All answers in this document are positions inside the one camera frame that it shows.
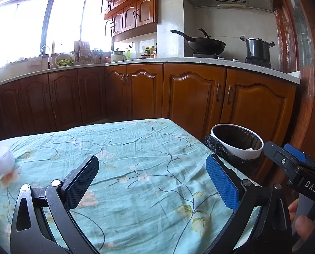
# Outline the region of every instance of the black gripper pad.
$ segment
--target black gripper pad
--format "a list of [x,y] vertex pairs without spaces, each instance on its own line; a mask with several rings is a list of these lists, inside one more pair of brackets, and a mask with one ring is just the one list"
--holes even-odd
[[66,210],[76,208],[99,171],[99,160],[89,156],[63,179],[61,195]]

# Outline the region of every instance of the white countertop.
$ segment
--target white countertop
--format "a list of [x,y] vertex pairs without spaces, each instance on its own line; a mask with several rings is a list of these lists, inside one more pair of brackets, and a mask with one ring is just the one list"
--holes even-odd
[[278,77],[280,79],[284,79],[290,81],[295,84],[300,84],[300,78],[298,78],[298,72],[294,72],[291,74],[279,72],[273,69],[268,69],[265,67],[252,65],[244,62],[235,62],[230,60],[222,60],[222,59],[211,59],[211,58],[196,58],[196,57],[170,57],[170,58],[150,58],[150,59],[134,59],[134,60],[126,60],[121,62],[112,62],[106,64],[85,64],[85,65],[76,65],[76,66],[68,66],[68,67],[59,67],[53,69],[47,69],[42,71],[30,72],[27,74],[19,75],[16,77],[11,77],[7,80],[0,81],[0,85],[3,85],[8,82],[12,82],[14,80],[30,77],[37,74],[44,74],[56,71],[70,70],[70,69],[80,69],[80,68],[88,68],[88,67],[103,67],[103,66],[116,66],[116,65],[126,65],[126,64],[147,64],[147,63],[197,63],[197,64],[209,64],[215,66],[222,67],[232,67],[239,68],[243,70],[263,73],[266,75]]

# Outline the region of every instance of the light blue tablecloth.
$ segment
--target light blue tablecloth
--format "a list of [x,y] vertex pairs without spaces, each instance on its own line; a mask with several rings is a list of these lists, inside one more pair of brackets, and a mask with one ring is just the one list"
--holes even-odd
[[[89,154],[99,159],[99,173],[71,213],[101,253],[202,254],[232,214],[205,169],[212,152],[168,119],[90,125],[2,143],[16,157],[14,171],[0,176],[0,244],[8,252],[21,185],[63,179]],[[240,243],[256,215],[255,209]]]

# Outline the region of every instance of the pot lid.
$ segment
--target pot lid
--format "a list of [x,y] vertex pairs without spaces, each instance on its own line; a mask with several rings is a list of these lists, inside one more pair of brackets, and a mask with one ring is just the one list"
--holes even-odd
[[119,50],[119,49],[116,49],[116,50],[111,51],[111,54],[112,54],[112,55],[123,54],[123,51],[121,51],[121,50]]
[[260,41],[268,43],[266,40],[263,40],[263,39],[260,39],[260,38],[248,38],[248,39],[246,39],[246,41],[248,41],[248,40],[260,40]]

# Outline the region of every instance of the wok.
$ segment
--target wok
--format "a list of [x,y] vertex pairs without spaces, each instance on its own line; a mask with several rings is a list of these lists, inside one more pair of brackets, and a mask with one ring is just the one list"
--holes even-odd
[[173,29],[170,32],[183,36],[188,41],[190,48],[195,53],[219,55],[223,52],[226,46],[225,42],[215,40],[215,39],[210,39],[210,36],[208,36],[208,34],[204,31],[204,29],[198,29],[198,30],[202,31],[205,37],[193,38],[184,34],[181,31],[173,30]]

